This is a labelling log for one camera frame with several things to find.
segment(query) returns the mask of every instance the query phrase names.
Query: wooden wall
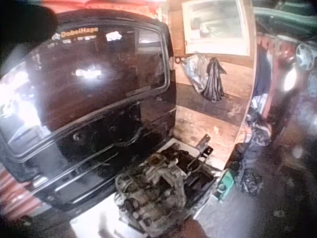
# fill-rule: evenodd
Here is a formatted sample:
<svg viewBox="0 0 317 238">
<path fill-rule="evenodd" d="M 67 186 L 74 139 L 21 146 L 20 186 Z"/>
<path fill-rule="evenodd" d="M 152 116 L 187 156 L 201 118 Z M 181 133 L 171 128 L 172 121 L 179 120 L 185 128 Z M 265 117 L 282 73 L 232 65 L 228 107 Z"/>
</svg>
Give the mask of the wooden wall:
<svg viewBox="0 0 317 238">
<path fill-rule="evenodd" d="M 186 57 L 183 28 L 182 2 L 167 0 L 168 21 L 175 56 Z M 225 97 L 220 102 L 210 102 L 197 94 L 186 77 L 181 65 L 176 70 L 176 126 L 174 136 L 192 146 L 208 134 L 210 146 L 214 148 L 209 161 L 215 167 L 223 168 L 233 150 L 244 121 L 254 85 L 256 52 L 256 30 L 251 0 L 243 0 L 250 35 L 250 56 L 217 55 L 227 74 L 222 74 Z"/>
</svg>

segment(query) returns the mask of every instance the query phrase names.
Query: rear window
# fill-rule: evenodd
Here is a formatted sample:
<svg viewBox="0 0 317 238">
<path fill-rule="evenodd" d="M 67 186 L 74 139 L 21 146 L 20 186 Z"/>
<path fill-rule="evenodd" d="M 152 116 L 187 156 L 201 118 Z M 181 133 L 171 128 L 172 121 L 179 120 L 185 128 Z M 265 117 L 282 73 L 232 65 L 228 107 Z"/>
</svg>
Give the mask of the rear window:
<svg viewBox="0 0 317 238">
<path fill-rule="evenodd" d="M 0 133 L 21 155 L 89 113 L 166 85 L 160 34 L 98 25 L 56 33 L 0 81 Z"/>
</svg>

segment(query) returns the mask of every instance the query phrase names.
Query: green object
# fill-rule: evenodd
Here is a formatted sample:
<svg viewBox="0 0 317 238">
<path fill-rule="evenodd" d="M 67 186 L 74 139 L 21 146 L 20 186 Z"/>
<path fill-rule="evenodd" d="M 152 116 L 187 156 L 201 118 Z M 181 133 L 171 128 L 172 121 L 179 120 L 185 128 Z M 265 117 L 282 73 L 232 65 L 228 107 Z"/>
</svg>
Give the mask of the green object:
<svg viewBox="0 0 317 238">
<path fill-rule="evenodd" d="M 212 193 L 213 198 L 220 203 L 223 203 L 233 185 L 234 178 L 232 176 L 231 170 L 227 169 L 219 181 L 216 190 Z"/>
</svg>

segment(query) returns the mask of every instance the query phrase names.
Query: wooden plank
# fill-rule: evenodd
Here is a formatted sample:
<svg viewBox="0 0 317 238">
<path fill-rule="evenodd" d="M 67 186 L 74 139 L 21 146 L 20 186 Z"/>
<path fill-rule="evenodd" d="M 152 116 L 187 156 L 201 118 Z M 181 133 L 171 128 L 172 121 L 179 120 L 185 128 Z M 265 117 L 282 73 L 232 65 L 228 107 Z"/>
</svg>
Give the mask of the wooden plank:
<svg viewBox="0 0 317 238">
<path fill-rule="evenodd" d="M 225 94 L 249 99 L 252 91 L 253 69 L 236 64 L 220 62 L 221 66 L 226 70 L 227 74 L 221 75 L 221 81 Z M 187 78 L 182 66 L 175 64 L 176 82 L 192 85 Z"/>
<path fill-rule="evenodd" d="M 223 165 L 231 154 L 238 131 L 239 126 L 177 106 L 175 138 L 196 146 L 200 139 L 208 134 L 211 137 L 209 145 L 214 149 L 211 159 L 220 160 Z"/>
<path fill-rule="evenodd" d="M 198 94 L 194 87 L 176 84 L 176 104 L 214 117 L 227 123 L 240 126 L 246 111 L 247 99 L 225 95 L 219 102 L 211 102 Z"/>
</svg>

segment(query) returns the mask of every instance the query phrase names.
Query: black plastic bag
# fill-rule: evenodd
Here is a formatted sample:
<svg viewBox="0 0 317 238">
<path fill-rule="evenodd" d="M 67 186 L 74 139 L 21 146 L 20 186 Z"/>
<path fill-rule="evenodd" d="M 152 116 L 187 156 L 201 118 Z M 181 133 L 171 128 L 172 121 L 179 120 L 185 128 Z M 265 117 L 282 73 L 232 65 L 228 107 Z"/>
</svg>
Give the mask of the black plastic bag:
<svg viewBox="0 0 317 238">
<path fill-rule="evenodd" d="M 202 95 L 212 102 L 218 102 L 224 96 L 220 74 L 227 72 L 221 67 L 217 58 L 212 58 L 207 66 L 208 79 Z"/>
</svg>

